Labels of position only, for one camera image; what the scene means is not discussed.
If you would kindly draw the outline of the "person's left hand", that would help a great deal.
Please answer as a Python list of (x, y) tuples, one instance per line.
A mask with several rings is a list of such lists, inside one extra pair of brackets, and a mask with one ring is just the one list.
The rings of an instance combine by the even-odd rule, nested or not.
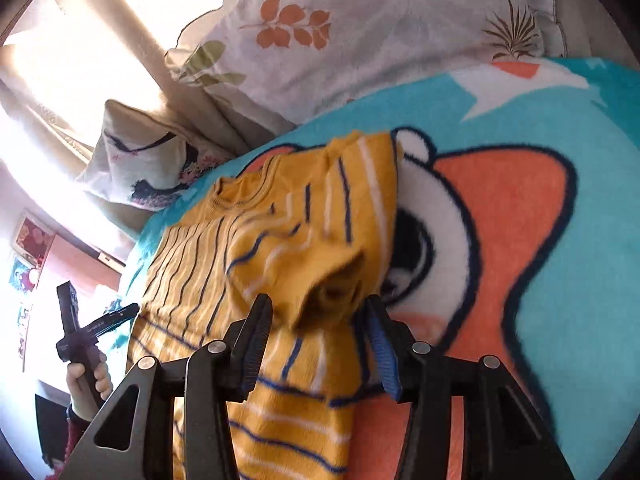
[(82, 420), (91, 422), (99, 411), (98, 402), (94, 398), (96, 393), (105, 401), (113, 391), (113, 383), (106, 364), (107, 357), (100, 351), (99, 364), (93, 372), (96, 383), (90, 387), (86, 377), (86, 368), (81, 363), (67, 365), (66, 384), (70, 392), (70, 407)]

